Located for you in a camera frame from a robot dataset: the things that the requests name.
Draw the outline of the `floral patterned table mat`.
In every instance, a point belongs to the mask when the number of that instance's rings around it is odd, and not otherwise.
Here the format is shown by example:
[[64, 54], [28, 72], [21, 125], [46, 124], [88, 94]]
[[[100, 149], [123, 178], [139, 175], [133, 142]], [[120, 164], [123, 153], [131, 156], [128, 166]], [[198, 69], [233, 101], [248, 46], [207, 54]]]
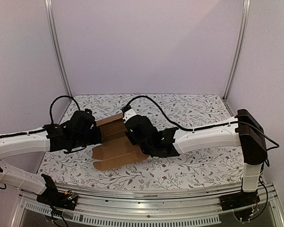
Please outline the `floral patterned table mat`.
[[62, 121], [90, 109], [102, 143], [44, 155], [38, 172], [79, 188], [177, 190], [246, 180], [244, 137], [217, 95], [81, 95]]

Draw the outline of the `brown cardboard box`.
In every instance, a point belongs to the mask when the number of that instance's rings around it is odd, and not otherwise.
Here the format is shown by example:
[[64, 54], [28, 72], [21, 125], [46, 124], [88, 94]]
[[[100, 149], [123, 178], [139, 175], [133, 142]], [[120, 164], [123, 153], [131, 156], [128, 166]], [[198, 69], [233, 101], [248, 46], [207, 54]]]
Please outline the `brown cardboard box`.
[[93, 167], [96, 170], [111, 170], [149, 158], [139, 146], [133, 145], [126, 137], [127, 129], [122, 113], [97, 121], [97, 126], [102, 142], [92, 149]]

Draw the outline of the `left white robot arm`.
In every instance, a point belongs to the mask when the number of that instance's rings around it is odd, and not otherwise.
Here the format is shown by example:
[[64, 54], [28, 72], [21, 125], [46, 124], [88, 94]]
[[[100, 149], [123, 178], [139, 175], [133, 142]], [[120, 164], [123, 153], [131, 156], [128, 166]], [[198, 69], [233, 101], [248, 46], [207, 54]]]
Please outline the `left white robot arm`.
[[89, 109], [75, 111], [62, 124], [50, 123], [32, 131], [0, 134], [0, 183], [42, 195], [50, 205], [57, 205], [61, 195], [51, 177], [27, 172], [5, 159], [38, 152], [70, 154], [101, 142], [100, 129]]

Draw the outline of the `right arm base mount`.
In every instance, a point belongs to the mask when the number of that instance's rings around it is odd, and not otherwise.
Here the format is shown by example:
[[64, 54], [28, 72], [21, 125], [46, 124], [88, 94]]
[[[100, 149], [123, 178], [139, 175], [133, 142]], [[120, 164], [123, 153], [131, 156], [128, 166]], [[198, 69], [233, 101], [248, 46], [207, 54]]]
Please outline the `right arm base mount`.
[[236, 192], [219, 197], [223, 211], [233, 210], [260, 202], [257, 190], [255, 192]]

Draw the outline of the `aluminium front rail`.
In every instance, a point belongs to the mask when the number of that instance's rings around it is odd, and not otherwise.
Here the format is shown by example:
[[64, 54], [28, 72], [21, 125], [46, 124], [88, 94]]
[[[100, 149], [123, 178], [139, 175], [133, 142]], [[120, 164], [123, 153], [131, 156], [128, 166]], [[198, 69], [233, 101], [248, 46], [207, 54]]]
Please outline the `aluminium front rail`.
[[223, 210], [220, 197], [240, 190], [240, 184], [182, 190], [124, 191], [98, 188], [71, 189], [78, 193], [75, 210], [61, 216], [22, 191], [12, 219], [14, 227], [284, 227], [284, 213], [272, 184], [260, 186], [255, 217], [236, 217], [250, 206]]

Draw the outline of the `left aluminium frame post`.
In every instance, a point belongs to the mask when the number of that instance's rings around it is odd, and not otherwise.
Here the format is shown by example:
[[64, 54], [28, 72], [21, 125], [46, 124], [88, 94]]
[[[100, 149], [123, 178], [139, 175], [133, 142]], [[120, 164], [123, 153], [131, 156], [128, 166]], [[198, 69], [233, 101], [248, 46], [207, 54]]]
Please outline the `left aluminium frame post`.
[[46, 11], [46, 16], [47, 16], [50, 36], [51, 36], [51, 40], [53, 43], [54, 54], [56, 57], [62, 84], [63, 84], [66, 94], [69, 96], [73, 96], [71, 86], [70, 86], [70, 83], [67, 77], [66, 69], [64, 66], [64, 62], [63, 62], [61, 48], [59, 45], [59, 39], [58, 39], [58, 34], [57, 34], [57, 29], [56, 29], [56, 24], [55, 24], [55, 19], [54, 19], [53, 1], [45, 0], [44, 4], [45, 4], [45, 11]]

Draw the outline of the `aluminium frame post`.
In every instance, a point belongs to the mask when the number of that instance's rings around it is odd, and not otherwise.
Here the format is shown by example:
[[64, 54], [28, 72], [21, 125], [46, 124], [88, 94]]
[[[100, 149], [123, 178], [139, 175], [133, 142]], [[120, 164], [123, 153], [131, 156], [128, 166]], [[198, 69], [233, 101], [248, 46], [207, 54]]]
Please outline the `aluminium frame post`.
[[243, 1], [243, 8], [242, 8], [242, 15], [241, 15], [241, 21], [240, 21], [240, 28], [239, 28], [239, 36], [236, 44], [236, 49], [233, 57], [233, 61], [231, 64], [231, 69], [229, 73], [229, 77], [227, 80], [226, 88], [223, 94], [223, 100], [227, 102], [230, 93], [231, 93], [231, 88], [235, 79], [236, 71], [239, 65], [240, 61], [240, 56], [244, 44], [244, 38], [248, 26], [248, 18], [249, 18], [249, 11], [250, 11], [250, 0], [244, 0]]
[[51, 40], [53, 43], [54, 54], [56, 57], [62, 84], [63, 84], [66, 94], [69, 96], [73, 96], [71, 86], [70, 86], [70, 83], [67, 77], [66, 69], [64, 66], [64, 62], [63, 62], [61, 48], [59, 45], [59, 39], [58, 39], [58, 34], [57, 34], [57, 29], [56, 29], [56, 24], [55, 24], [55, 19], [54, 19], [53, 1], [45, 0], [44, 4], [45, 4], [45, 11], [46, 11], [46, 16], [47, 16], [50, 36], [51, 36]]

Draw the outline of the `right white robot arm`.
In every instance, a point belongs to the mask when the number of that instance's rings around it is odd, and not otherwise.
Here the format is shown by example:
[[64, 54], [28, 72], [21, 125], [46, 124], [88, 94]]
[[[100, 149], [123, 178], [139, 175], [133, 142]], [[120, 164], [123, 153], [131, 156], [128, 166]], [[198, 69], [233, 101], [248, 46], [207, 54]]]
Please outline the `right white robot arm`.
[[205, 148], [241, 147], [244, 161], [242, 191], [236, 194], [235, 202], [246, 206], [253, 200], [261, 167], [268, 155], [264, 130], [247, 110], [238, 110], [236, 116], [222, 122], [191, 129], [175, 126], [162, 131], [131, 107], [124, 108], [122, 113], [127, 138], [151, 157], [177, 157]]

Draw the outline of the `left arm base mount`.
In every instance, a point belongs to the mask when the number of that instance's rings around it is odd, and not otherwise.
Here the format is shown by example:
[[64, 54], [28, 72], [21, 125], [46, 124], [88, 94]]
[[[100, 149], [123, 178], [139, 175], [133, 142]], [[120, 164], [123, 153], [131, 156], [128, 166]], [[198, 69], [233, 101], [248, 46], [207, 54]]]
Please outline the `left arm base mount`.
[[37, 201], [52, 207], [75, 210], [79, 195], [72, 190], [59, 192], [54, 181], [48, 175], [41, 174], [45, 180], [45, 191], [37, 195]]

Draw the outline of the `right aluminium frame post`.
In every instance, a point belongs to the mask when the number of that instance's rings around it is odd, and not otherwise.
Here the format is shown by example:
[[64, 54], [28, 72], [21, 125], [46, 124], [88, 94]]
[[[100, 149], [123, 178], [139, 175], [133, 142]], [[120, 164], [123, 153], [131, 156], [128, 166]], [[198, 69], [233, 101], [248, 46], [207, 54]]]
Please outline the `right aluminium frame post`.
[[236, 71], [239, 65], [240, 61], [240, 56], [244, 44], [244, 38], [248, 26], [248, 18], [249, 18], [249, 11], [250, 11], [250, 0], [244, 0], [243, 1], [243, 8], [242, 8], [242, 15], [241, 15], [241, 21], [240, 21], [240, 28], [239, 28], [239, 36], [236, 44], [236, 49], [233, 57], [233, 61], [231, 64], [231, 69], [229, 73], [229, 77], [227, 80], [226, 88], [223, 94], [223, 100], [227, 102], [230, 93], [231, 93], [231, 88], [235, 79]]

